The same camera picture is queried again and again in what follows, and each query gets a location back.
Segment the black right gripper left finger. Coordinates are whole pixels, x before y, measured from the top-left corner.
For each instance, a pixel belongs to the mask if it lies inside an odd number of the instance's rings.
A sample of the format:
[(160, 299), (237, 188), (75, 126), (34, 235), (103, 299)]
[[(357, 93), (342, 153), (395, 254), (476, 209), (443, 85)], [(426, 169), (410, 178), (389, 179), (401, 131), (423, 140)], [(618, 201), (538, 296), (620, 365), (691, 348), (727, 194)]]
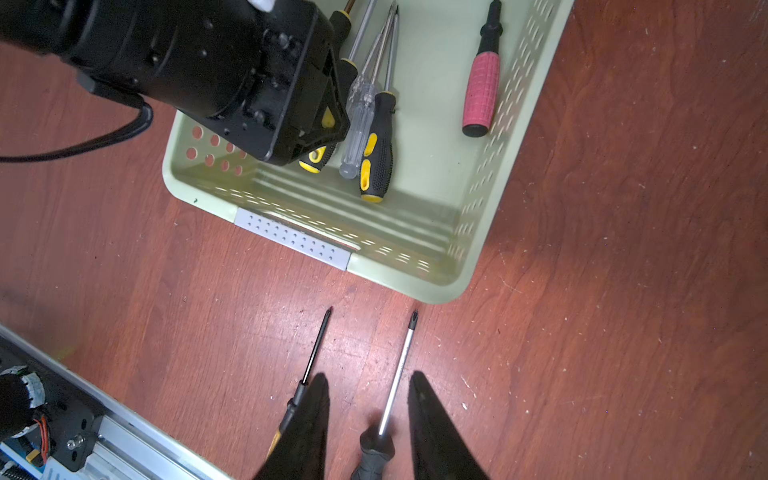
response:
[(329, 383), (319, 373), (255, 479), (324, 479), (329, 410)]

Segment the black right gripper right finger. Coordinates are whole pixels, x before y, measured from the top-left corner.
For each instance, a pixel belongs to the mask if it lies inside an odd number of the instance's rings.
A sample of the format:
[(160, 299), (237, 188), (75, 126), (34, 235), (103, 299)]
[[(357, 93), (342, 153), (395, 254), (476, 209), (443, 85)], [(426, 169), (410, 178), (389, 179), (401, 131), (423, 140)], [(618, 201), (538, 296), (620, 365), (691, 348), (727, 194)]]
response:
[(488, 479), (421, 371), (410, 378), (407, 403), (416, 480)]

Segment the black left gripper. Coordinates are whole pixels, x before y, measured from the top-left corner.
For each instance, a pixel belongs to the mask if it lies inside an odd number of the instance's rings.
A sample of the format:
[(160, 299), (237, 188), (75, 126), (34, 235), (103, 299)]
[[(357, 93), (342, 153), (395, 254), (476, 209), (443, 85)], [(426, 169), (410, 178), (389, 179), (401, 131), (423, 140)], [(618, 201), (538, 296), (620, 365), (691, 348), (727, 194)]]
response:
[(286, 165), (350, 128), (339, 100), (333, 27), (312, 1), (277, 1), (269, 12), (247, 1), (208, 1), (215, 63), (212, 88), (237, 90), (210, 116), (191, 113), (248, 155)]

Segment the clear handle screwdriver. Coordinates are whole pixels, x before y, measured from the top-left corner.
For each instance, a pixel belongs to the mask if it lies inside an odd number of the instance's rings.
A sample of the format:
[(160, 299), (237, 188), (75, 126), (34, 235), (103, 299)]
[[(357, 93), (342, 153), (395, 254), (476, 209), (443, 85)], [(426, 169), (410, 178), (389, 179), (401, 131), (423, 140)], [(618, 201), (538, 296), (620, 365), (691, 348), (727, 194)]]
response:
[[(390, 38), (392, 24), (388, 30), (386, 43)], [(378, 75), (381, 69), (382, 58), (383, 55), (377, 69)], [(357, 78), (356, 84), (353, 85), (351, 91), (351, 99), (348, 104), (349, 113), (351, 114), (351, 126), (345, 141), (344, 156), (339, 167), (339, 174), (346, 180), (353, 180), (359, 175), (366, 138), (374, 116), (375, 96), (378, 92), (376, 86), (378, 75), (374, 81), (363, 85), (359, 84)]]

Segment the clear tester screwdriver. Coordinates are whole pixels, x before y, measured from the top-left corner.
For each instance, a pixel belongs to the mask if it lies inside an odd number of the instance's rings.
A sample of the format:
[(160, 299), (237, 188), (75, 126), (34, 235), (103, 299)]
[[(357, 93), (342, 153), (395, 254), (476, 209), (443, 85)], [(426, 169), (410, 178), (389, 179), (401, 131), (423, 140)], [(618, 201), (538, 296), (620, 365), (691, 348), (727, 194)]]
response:
[(369, 51), (369, 54), (364, 63), (364, 67), (358, 77), (360, 85), (374, 81), (378, 75), (377, 69), (379, 68), (380, 59), (383, 55), (383, 49), (386, 44), (388, 30), (393, 22), (393, 17), (397, 11), (397, 8), (398, 2), (393, 1), (387, 12), (387, 17), (382, 24), (382, 27), (378, 32), (375, 41)]

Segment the small black yellow screwdriver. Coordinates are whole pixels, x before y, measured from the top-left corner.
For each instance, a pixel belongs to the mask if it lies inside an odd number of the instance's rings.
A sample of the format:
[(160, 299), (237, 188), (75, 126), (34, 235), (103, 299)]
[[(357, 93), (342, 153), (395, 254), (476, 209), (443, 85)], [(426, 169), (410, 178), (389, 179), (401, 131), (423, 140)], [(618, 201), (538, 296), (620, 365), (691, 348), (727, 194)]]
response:
[(374, 114), (360, 167), (360, 194), (364, 201), (380, 203), (390, 185), (393, 172), (393, 116), (396, 94), (392, 89), (399, 35), (399, 6), (390, 15), (385, 46), (388, 48), (384, 89), (374, 99)]

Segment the pink handle screwdriver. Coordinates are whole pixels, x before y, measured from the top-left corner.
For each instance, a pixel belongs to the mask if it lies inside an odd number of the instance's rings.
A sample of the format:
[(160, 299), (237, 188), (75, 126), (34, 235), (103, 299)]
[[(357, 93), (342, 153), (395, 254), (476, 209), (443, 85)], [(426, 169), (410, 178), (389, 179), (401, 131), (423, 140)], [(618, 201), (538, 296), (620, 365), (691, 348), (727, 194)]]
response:
[(486, 22), (480, 30), (478, 52), (471, 66), (462, 117), (462, 133), (470, 138), (485, 136), (495, 114), (501, 75), (501, 11), (501, 1), (490, 2)]

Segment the light green perforated bin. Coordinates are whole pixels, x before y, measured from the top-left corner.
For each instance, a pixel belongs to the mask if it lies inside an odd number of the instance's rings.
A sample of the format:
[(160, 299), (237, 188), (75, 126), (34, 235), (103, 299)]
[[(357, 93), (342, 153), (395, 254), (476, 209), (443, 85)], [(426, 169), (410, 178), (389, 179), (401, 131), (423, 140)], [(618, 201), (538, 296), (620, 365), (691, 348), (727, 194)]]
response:
[(176, 198), (258, 236), (429, 304), (475, 271), (572, 5), (506, 1), (489, 133), (461, 117), (484, 1), (403, 1), (393, 85), (394, 169), (379, 204), (336, 162), (318, 174), (272, 166), (178, 114), (163, 160)]

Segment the black yellow dotted screwdriver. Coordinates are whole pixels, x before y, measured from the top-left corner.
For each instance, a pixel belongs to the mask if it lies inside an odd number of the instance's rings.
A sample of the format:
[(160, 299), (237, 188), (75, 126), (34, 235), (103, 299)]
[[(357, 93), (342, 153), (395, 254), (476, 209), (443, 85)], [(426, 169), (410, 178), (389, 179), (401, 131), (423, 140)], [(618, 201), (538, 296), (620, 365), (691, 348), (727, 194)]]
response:
[(356, 0), (348, 0), (343, 9), (334, 11), (329, 17), (329, 21), (333, 27), (333, 46), (336, 50), (341, 49), (349, 36), (352, 28), (350, 13), (355, 3)]

